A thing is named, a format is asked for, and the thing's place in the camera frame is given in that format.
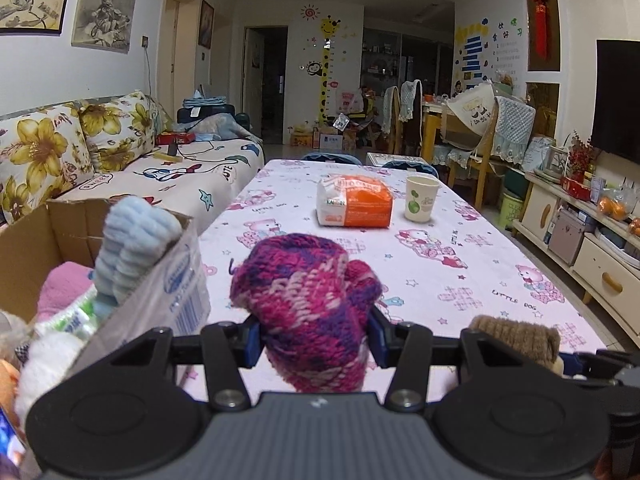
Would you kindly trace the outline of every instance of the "red berry plant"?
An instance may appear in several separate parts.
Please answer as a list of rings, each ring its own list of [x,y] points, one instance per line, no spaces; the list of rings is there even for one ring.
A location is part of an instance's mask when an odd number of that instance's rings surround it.
[[[569,172],[572,178],[578,176],[580,181],[584,177],[584,172],[589,169],[589,164],[595,159],[595,153],[591,141],[585,144],[580,140],[578,134],[574,131],[571,139],[571,148],[569,149]]]

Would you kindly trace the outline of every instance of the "paper cup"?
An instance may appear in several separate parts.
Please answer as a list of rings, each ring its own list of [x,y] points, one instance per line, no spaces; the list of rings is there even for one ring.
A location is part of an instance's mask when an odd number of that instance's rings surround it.
[[[439,189],[440,181],[434,176],[408,176],[404,216],[411,222],[428,222]]]

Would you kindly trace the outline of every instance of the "star print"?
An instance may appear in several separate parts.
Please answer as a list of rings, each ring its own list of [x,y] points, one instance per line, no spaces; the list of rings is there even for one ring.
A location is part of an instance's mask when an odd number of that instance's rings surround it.
[[[211,193],[206,193],[201,189],[199,189],[198,191],[200,192],[200,200],[202,200],[208,211],[209,208],[213,207],[213,197],[211,196]]]

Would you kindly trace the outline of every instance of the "orange tissue package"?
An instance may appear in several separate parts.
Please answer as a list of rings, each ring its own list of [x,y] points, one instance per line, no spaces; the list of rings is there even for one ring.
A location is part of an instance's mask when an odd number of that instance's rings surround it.
[[[393,204],[391,192],[376,178],[336,174],[318,182],[320,225],[389,227]]]

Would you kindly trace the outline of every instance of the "giraffe wall sticker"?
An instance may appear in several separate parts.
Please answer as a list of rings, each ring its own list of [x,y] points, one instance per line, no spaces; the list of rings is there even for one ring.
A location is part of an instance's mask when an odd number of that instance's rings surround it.
[[[333,61],[333,49],[335,33],[340,28],[340,20],[332,20],[331,15],[320,22],[320,30],[324,36],[324,49],[322,50],[322,73],[320,78],[320,111],[318,118],[321,124],[326,122],[326,104],[328,98],[329,66]]]

